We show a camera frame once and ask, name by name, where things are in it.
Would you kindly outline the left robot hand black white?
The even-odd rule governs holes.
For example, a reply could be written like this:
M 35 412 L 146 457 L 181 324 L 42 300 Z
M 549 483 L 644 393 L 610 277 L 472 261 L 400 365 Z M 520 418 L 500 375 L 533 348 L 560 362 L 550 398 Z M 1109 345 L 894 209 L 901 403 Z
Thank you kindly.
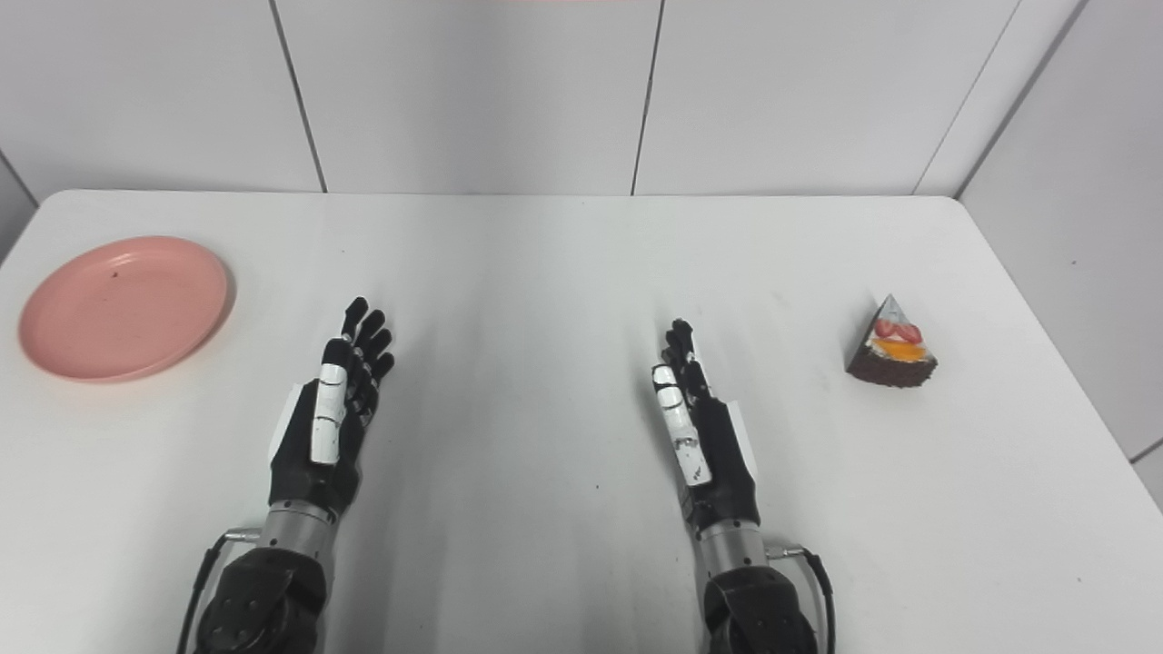
M 393 334 L 381 310 L 358 296 L 340 334 L 323 348 L 317 375 L 293 393 L 270 463 L 271 506 L 308 504 L 340 518 L 361 489 L 361 450 L 395 365 Z

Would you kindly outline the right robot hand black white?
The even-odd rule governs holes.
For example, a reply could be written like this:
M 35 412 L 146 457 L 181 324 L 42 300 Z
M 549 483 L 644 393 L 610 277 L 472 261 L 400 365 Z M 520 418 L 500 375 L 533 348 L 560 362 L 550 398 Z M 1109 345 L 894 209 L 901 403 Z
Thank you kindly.
M 655 397 L 686 495 L 682 513 L 691 529 L 759 525 L 756 481 L 741 446 L 732 407 L 711 389 L 694 330 L 676 319 L 664 334 L 661 363 L 651 368 Z

